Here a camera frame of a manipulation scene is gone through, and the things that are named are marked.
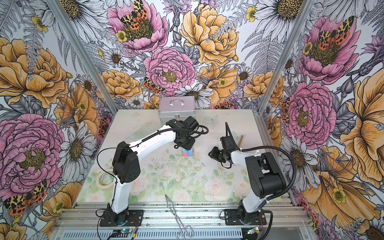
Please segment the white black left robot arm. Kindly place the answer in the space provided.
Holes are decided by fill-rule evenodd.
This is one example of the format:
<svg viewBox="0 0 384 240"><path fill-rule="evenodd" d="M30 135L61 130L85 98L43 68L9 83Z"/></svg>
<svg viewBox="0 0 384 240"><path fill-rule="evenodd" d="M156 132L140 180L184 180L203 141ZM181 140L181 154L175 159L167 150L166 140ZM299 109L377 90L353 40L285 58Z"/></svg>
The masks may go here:
<svg viewBox="0 0 384 240"><path fill-rule="evenodd" d="M164 145L174 143L174 148L191 150L196 139L209 133L206 126L200 125L197 120L189 116L184 121L169 120L160 129L138 141L120 142L114 148L112 161L113 171L104 172L115 179L114 193L100 216L99 226L120 227L141 225L139 217L143 211L129 210L129 196L133 182L140 176L140 161Z"/></svg>

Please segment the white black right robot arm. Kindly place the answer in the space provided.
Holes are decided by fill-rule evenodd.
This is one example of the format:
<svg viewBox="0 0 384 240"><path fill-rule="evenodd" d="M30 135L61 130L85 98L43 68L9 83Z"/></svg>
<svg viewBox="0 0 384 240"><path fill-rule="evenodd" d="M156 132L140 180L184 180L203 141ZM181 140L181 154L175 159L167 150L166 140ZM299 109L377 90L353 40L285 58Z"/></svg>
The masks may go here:
<svg viewBox="0 0 384 240"><path fill-rule="evenodd" d="M291 163L294 162L293 155L275 146L242 149L236 143L227 123L225 127L226 135L220 138L221 147L214 147L209 152L209 157L226 169L230 169L233 165L245 168L251 187L250 192L239 202L236 210L224 210L226 225L265 225L267 211L263 207L291 189L297 176L297 168L293 167L292 179L287 182L274 155L271 152L258 154L256 151L276 150L288 157Z"/></svg>

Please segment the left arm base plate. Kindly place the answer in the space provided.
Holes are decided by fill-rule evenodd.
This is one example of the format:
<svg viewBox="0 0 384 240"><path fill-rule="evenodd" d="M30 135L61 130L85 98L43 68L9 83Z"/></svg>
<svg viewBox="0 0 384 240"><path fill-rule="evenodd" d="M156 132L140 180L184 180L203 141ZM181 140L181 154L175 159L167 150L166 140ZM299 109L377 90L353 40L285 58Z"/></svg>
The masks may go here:
<svg viewBox="0 0 384 240"><path fill-rule="evenodd" d="M125 210L119 214L115 214L112 210L105 210L99 225L101 227L140 227L143 214L143 210Z"/></svg>

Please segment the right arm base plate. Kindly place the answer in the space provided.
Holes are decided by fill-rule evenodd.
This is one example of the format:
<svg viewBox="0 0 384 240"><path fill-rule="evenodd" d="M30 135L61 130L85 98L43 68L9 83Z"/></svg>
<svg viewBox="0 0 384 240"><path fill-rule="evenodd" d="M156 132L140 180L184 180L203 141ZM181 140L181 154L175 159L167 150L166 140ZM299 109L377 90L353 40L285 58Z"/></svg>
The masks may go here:
<svg viewBox="0 0 384 240"><path fill-rule="evenodd" d="M247 213L243 210L238 209L225 209L224 220L226 226L237 226L237 225L255 225L261 226L266 225L267 220L265 214L262 212Z"/></svg>

